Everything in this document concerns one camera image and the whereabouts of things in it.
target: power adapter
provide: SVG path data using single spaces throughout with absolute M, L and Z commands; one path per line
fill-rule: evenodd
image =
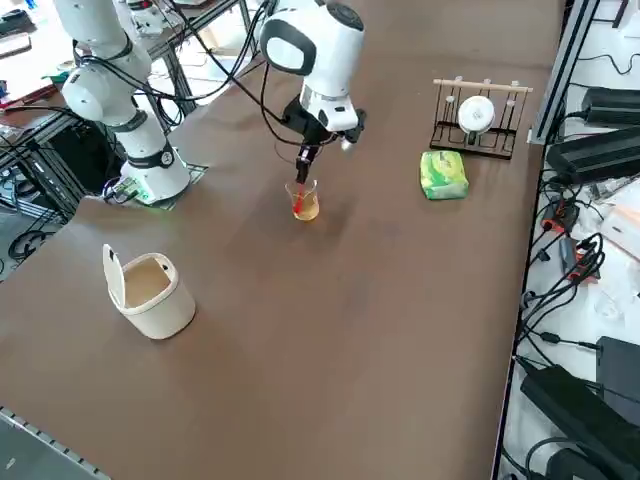
M 521 364 L 527 376 L 520 390 L 568 438 L 589 447 L 585 454 L 592 464 L 611 478 L 640 480 L 640 428 L 561 366 L 538 370 Z
M 582 100 L 585 121 L 616 127 L 640 124 L 640 91 L 604 87 L 587 89 Z

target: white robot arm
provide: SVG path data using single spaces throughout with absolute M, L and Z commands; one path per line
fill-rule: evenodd
M 87 45 L 94 57 L 146 81 L 151 58 L 122 29 L 111 0 L 54 0 L 54 4 L 67 33 Z M 158 119 L 133 104 L 135 90 L 106 67 L 88 63 L 69 76 L 62 95 L 75 113 L 114 132 L 127 153 L 123 176 L 136 181 L 142 202 L 152 204 L 182 192 L 190 177 Z
M 358 14 L 323 0 L 281 1 L 262 28 L 260 46 L 269 65 L 304 77 L 299 98 L 285 108 L 288 123 L 283 123 L 304 136 L 296 161 L 299 183 L 305 183 L 323 142 L 337 134 L 346 149 L 364 129 L 365 114 L 349 96 L 363 40 Z

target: green package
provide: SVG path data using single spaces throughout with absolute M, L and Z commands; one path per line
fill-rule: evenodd
M 420 159 L 420 185 L 430 200 L 464 198 L 469 181 L 458 152 L 424 152 Z

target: wooden dowel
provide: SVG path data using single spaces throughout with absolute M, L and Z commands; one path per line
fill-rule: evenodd
M 482 90 L 500 90 L 502 92 L 517 92 L 517 93 L 531 93 L 533 88 L 529 87 L 513 87 L 511 85 L 496 85 L 493 83 L 479 83 L 479 82 L 463 82 L 457 80 L 442 80 L 440 78 L 433 79 L 434 85 L 442 85 L 445 87 L 458 87 L 458 88 L 474 88 Z

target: brown table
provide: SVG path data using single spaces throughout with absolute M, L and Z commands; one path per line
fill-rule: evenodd
M 540 167 L 526 127 L 562 8 L 351 3 L 368 124 L 353 156 L 314 165 L 320 216 L 292 218 L 294 168 L 232 89 L 172 137 L 211 166 L 174 211 L 84 200 L 0 288 L 1 404 L 116 479 L 489 477 Z M 430 202 L 431 80 L 456 75 L 535 94 L 513 159 L 466 156 L 469 197 Z M 269 105 L 298 89 L 274 75 Z M 198 303 L 185 331 L 153 342 L 116 312 L 105 242 L 172 259 Z

